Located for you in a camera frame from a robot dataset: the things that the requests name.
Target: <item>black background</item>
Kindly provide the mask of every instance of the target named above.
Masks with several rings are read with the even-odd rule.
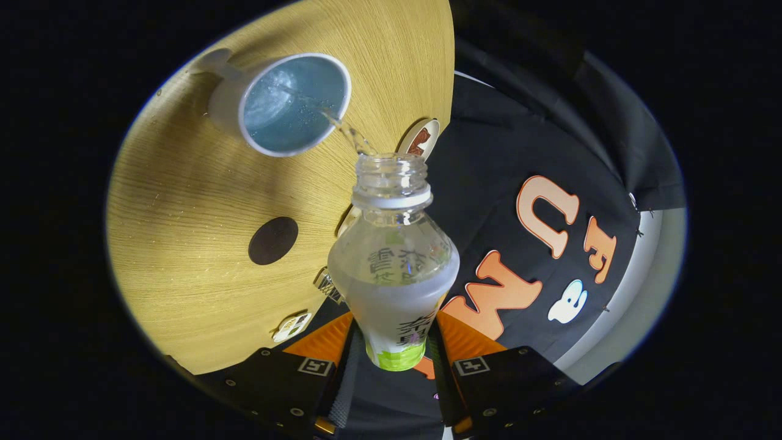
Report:
[[[5,253],[13,287],[2,432],[264,438],[146,347],[109,278],[102,204],[114,154],[145,101],[198,51],[271,6],[52,5],[24,2],[2,14],[12,57],[5,107],[13,110],[4,122],[20,135],[5,143],[13,204],[5,231],[19,247]],[[772,359],[780,331],[764,313],[778,289],[760,287],[779,265],[768,179],[778,175],[780,145],[774,8],[619,0],[524,7],[580,37],[636,90],[681,160],[691,206],[683,278],[656,331],[560,424],[526,436],[778,435]]]

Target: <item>orange letter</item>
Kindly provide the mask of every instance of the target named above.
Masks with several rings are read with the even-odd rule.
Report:
[[[616,237],[609,237],[604,233],[603,229],[597,226],[597,219],[594,216],[590,217],[589,227],[586,228],[584,236],[584,252],[589,252],[590,249],[597,251],[589,256],[589,264],[600,271],[594,277],[594,282],[600,284],[608,276],[608,268],[611,267],[611,260],[614,258],[614,250],[616,249]]]
[[[555,259],[562,256],[568,244],[568,233],[556,232],[543,223],[533,211],[535,200],[542,198],[565,215],[565,221],[572,225],[579,212],[579,198],[567,194],[556,183],[542,175],[534,175],[524,182],[516,197],[516,215],[524,227],[551,248]]]
[[[536,281],[530,284],[522,280],[500,262],[500,253],[497,251],[490,251],[486,257],[483,257],[475,274],[481,280],[491,278],[500,286],[467,283],[465,286],[467,295],[478,311],[467,306],[465,297],[457,296],[448,301],[448,304],[443,307],[443,312],[496,341],[505,330],[497,310],[529,307],[543,289],[543,283]]]
[[[430,358],[422,357],[421,362],[413,368],[425,374],[427,379],[435,380],[435,365]]]

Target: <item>green label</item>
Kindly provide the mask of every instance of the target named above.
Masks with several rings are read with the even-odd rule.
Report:
[[[398,353],[381,352],[378,366],[386,371],[405,371],[417,366],[426,351],[426,339],[421,344],[412,345]],[[375,353],[367,342],[367,355],[374,361]]]

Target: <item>white cup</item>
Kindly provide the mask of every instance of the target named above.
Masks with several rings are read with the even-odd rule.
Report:
[[[337,119],[347,111],[350,75],[333,56],[300,53],[245,71],[228,64],[230,56],[228,49],[212,51],[193,70],[223,77],[210,97],[210,119],[263,154],[288,157],[315,147],[335,128],[319,112],[321,107]]]

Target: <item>round table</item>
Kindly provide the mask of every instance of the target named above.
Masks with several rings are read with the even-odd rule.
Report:
[[[338,58],[353,82],[345,120],[381,152],[396,150],[422,118],[437,118],[441,129],[450,120],[447,0],[305,0],[202,54],[219,48],[230,49],[240,69],[300,52]],[[350,206],[356,160],[338,132],[285,158],[224,135],[207,113],[220,78],[194,73],[199,56],[151,91],[122,143],[106,209],[111,267],[129,312],[194,374],[275,346],[284,318],[317,311],[325,297],[313,281]],[[280,217],[296,222],[296,242],[276,262],[254,263],[250,240]]]

